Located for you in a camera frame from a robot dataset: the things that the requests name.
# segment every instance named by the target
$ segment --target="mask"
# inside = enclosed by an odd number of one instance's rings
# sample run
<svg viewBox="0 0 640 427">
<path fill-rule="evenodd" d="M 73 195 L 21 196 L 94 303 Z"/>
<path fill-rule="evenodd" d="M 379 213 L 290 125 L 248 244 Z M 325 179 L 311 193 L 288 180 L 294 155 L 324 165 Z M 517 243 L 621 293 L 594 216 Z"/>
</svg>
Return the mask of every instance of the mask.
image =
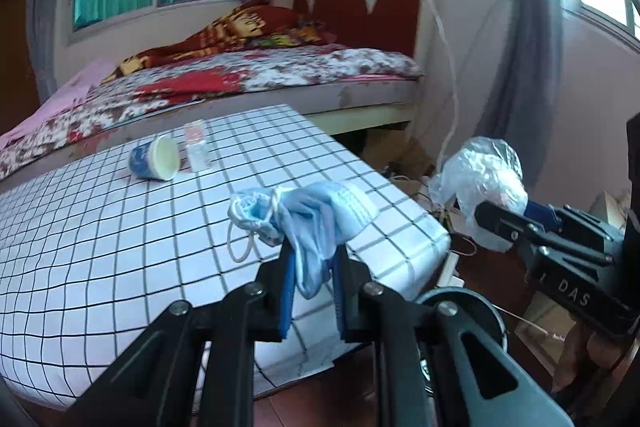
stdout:
<svg viewBox="0 0 640 427">
<path fill-rule="evenodd" d="M 303 188 L 249 188 L 231 196 L 227 235 L 229 254 L 247 258 L 254 233 L 270 247 L 289 239 L 295 252 L 296 285 L 314 297 L 331 275 L 338 245 L 358 235 L 378 215 L 375 205 L 355 185 L 316 182 Z M 236 259 L 230 249 L 233 225 L 250 232 L 247 250 Z"/>
</svg>

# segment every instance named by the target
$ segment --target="bolt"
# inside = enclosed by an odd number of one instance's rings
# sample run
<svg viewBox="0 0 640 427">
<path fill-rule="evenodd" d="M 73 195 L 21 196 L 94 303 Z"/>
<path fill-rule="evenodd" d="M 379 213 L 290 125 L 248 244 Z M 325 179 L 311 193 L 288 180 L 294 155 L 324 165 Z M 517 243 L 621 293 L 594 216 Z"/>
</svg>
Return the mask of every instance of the bolt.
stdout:
<svg viewBox="0 0 640 427">
<path fill-rule="evenodd" d="M 252 296 L 260 295 L 264 292 L 264 286 L 259 282 L 250 282 L 244 285 L 244 291 Z"/>
<path fill-rule="evenodd" d="M 385 291 L 385 287 L 382 284 L 377 283 L 375 281 L 367 282 L 362 288 L 364 289 L 364 293 L 372 297 L 377 297 L 378 295 L 382 295 L 383 292 Z"/>
<path fill-rule="evenodd" d="M 458 305 L 451 301 L 441 301 L 438 303 L 438 311 L 446 317 L 453 317 L 458 313 Z"/>
<path fill-rule="evenodd" d="M 187 301 L 174 301 L 169 306 L 169 313 L 173 315 L 184 315 L 189 311 L 190 304 Z"/>
</svg>

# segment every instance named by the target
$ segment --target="cardboard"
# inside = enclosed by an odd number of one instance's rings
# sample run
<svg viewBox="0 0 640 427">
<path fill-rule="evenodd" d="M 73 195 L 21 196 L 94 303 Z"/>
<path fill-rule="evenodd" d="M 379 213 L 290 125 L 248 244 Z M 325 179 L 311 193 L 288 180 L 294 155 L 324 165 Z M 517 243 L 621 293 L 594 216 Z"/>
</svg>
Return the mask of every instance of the cardboard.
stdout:
<svg viewBox="0 0 640 427">
<path fill-rule="evenodd" d="M 434 162 L 420 142 L 398 130 L 369 129 L 362 159 L 378 171 L 383 171 L 392 164 L 394 174 L 412 180 L 421 180 L 434 167 Z"/>
</svg>

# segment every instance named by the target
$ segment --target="small glass bottle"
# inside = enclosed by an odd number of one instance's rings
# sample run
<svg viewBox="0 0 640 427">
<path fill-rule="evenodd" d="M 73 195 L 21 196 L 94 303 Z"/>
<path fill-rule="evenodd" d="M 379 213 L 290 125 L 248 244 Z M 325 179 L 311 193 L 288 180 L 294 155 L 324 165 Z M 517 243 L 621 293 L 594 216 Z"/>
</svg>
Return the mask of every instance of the small glass bottle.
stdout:
<svg viewBox="0 0 640 427">
<path fill-rule="evenodd" d="M 196 120 L 184 126 L 186 143 L 184 149 L 187 153 L 191 172 L 200 172 L 209 169 L 209 151 L 204 134 L 204 122 Z"/>
</svg>

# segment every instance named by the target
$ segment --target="white cord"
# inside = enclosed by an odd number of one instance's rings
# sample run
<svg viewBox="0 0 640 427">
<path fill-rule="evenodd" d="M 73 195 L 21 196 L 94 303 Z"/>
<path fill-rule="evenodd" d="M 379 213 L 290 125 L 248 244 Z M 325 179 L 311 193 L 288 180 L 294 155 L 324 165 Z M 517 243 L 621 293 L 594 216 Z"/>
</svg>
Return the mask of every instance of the white cord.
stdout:
<svg viewBox="0 0 640 427">
<path fill-rule="evenodd" d="M 273 192 L 271 193 L 271 200 L 269 205 L 269 210 L 267 210 L 266 215 L 264 216 L 264 221 L 269 221 L 273 214 L 278 211 L 278 207 L 280 206 L 280 197 L 282 196 L 283 189 L 282 187 L 275 187 Z M 251 253 L 251 249 L 254 247 L 254 235 L 255 232 L 251 230 L 249 232 L 249 241 L 247 242 L 246 249 L 244 253 L 240 257 L 236 257 L 233 249 L 231 248 L 231 231 L 233 230 L 234 222 L 229 221 L 229 228 L 226 230 L 226 249 L 229 252 L 229 256 L 235 263 L 243 263 L 249 254 Z"/>
<path fill-rule="evenodd" d="M 444 159 L 444 155 L 447 151 L 447 147 L 449 146 L 449 142 L 451 142 L 453 135 L 458 129 L 458 122 L 460 121 L 460 100 L 458 98 L 458 75 L 456 73 L 456 62 L 453 57 L 453 52 L 451 51 L 451 46 L 449 45 L 449 40 L 447 39 L 447 35 L 444 31 L 442 17 L 440 16 L 440 12 L 438 12 L 438 9 L 436 8 L 436 3 L 434 0 L 427 0 L 427 3 L 429 4 L 429 8 L 433 13 L 433 17 L 436 21 L 436 26 L 438 27 L 440 40 L 442 40 L 442 45 L 444 46 L 445 52 L 447 54 L 447 61 L 449 62 L 449 72 L 451 75 L 451 98 L 453 102 L 453 120 L 451 122 L 451 129 L 442 142 L 440 153 L 438 154 L 438 159 L 436 161 L 436 174 L 439 174 L 442 171 L 442 160 Z"/>
</svg>

